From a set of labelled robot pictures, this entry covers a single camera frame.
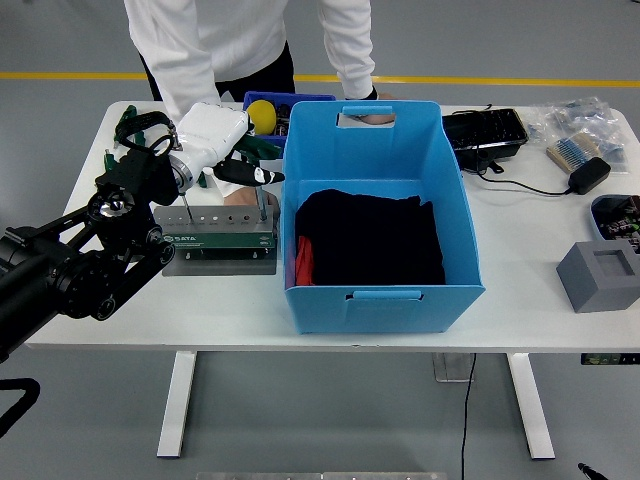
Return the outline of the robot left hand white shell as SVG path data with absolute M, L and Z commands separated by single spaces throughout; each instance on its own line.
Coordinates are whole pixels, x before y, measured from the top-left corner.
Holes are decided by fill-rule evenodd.
M 228 107 L 197 103 L 177 126 L 178 146 L 170 155 L 178 191 L 189 190 L 209 167 L 222 181 L 249 187 L 280 183 L 281 172 L 261 166 L 281 149 L 252 134 L 249 115 Z

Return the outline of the person's left hand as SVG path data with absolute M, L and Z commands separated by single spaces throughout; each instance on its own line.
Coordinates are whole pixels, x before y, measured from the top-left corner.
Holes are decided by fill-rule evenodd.
M 389 93 L 378 93 L 377 100 L 396 100 L 396 97 Z M 386 125 L 395 121 L 394 114 L 358 114 L 356 118 L 369 125 Z

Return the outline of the person's right hand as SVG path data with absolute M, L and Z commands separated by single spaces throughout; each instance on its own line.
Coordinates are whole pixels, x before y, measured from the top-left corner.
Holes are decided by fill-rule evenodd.
M 274 207 L 278 206 L 278 199 L 272 193 L 263 191 L 264 202 Z M 224 197 L 225 206 L 258 205 L 258 192 L 255 187 L 241 187 Z

